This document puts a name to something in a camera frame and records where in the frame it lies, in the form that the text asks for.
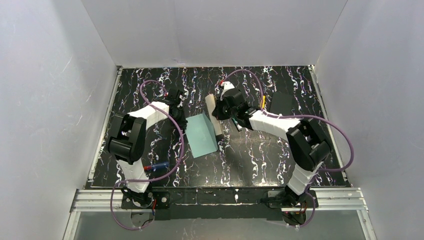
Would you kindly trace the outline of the teal envelope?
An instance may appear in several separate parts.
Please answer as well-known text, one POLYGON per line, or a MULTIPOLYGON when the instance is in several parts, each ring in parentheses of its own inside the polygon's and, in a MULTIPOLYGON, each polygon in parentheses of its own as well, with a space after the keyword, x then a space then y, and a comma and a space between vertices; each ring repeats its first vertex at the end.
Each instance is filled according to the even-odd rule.
POLYGON ((215 130, 205 113, 187 119, 186 137, 194 158, 202 157, 218 150, 215 130))

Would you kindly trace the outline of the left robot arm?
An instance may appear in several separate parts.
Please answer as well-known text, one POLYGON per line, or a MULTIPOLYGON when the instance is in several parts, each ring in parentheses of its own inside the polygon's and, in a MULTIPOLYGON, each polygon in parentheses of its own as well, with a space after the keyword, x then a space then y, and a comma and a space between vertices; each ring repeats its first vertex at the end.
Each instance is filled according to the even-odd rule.
POLYGON ((174 124, 181 141, 176 166, 181 163, 185 147, 183 130, 187 127, 181 104, 182 97, 183 92, 173 88, 164 97, 139 110, 116 114, 113 117, 105 149, 115 157, 124 173, 126 187, 131 192, 143 194, 153 181, 146 175, 141 160, 145 149, 146 132, 153 125, 167 119, 174 124))

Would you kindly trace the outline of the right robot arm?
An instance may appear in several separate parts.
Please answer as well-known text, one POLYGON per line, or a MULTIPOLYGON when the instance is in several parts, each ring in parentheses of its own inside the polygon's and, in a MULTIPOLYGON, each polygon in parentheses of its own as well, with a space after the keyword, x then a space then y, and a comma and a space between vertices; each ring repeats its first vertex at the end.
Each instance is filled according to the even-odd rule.
POLYGON ((212 116, 219 121, 234 119, 242 128, 262 131, 287 141, 295 167, 285 191, 292 196, 301 196, 307 191, 313 176, 332 151, 332 145, 317 120, 271 115, 250 106, 242 92, 234 87, 223 90, 212 116))

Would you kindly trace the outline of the beige letter paper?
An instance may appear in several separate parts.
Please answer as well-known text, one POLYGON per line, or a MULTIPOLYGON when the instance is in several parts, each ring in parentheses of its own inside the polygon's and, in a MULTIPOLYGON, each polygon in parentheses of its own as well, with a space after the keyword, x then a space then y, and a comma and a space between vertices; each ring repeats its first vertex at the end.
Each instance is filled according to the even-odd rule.
POLYGON ((222 136, 223 135, 222 126, 221 126, 220 122, 217 120, 217 118, 215 116, 213 116, 213 111, 215 110, 215 107, 216 107, 215 96, 213 94, 208 94, 205 97, 205 103, 206 103, 207 112, 208 112, 208 115, 209 115, 209 119, 212 123, 215 135, 216 136, 222 136))

